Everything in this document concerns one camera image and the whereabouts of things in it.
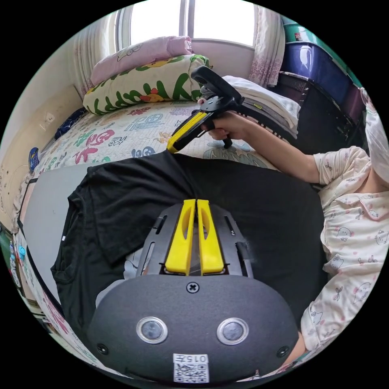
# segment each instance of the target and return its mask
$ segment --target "white curtain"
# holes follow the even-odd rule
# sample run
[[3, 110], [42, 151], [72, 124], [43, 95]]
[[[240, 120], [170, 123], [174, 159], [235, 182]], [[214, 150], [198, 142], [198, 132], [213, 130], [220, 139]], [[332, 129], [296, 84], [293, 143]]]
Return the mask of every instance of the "white curtain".
[[90, 75], [93, 67], [101, 59], [109, 56], [111, 44], [109, 42], [111, 15], [97, 20], [74, 36], [73, 50], [71, 53], [74, 68], [73, 83], [83, 99], [86, 92], [94, 85]]
[[285, 51], [281, 15], [258, 6], [254, 59], [249, 80], [267, 88], [277, 85]]

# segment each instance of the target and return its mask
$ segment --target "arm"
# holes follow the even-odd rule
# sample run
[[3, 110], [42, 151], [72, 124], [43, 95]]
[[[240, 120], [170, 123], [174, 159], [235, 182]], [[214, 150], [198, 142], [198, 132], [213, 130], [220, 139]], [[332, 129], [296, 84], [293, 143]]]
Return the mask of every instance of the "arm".
[[306, 155], [274, 136], [257, 123], [245, 120], [242, 139], [283, 173], [311, 184], [328, 185], [353, 168], [358, 158], [368, 156], [359, 147], [351, 146], [325, 154]]
[[243, 134], [242, 140], [283, 173], [312, 184], [319, 183], [319, 171], [312, 155], [302, 153], [249, 120], [246, 120]]
[[325, 285], [301, 318], [307, 350], [324, 346], [347, 327], [366, 301], [381, 268], [379, 262], [346, 266]]

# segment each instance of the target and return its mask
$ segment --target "black crate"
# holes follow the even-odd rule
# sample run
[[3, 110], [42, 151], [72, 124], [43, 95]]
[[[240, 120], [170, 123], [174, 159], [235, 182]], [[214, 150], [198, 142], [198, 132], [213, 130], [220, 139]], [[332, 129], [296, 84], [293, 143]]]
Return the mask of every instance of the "black crate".
[[280, 72], [278, 83], [271, 90], [300, 105], [299, 133], [293, 145], [303, 153], [326, 153], [352, 145], [363, 147], [364, 120], [355, 124], [314, 81]]

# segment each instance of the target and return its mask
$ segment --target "wall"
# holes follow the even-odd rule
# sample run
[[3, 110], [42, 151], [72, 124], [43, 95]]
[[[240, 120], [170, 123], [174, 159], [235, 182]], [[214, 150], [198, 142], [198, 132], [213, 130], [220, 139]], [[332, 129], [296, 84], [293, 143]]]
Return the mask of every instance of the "wall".
[[61, 89], [73, 84], [69, 51], [73, 38], [62, 45], [42, 65], [21, 94], [8, 120], [0, 145], [0, 164], [12, 139], [34, 111]]
[[220, 76], [248, 78], [254, 58], [254, 48], [230, 42], [194, 39], [192, 48], [196, 54], [209, 58], [213, 70]]

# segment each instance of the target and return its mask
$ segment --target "qr code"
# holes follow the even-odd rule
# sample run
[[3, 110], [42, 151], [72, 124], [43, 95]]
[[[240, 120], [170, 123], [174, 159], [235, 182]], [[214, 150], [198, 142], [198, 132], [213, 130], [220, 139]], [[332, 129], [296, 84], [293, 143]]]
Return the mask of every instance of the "qr code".
[[175, 363], [174, 381], [184, 383], [207, 383], [209, 382], [208, 364]]

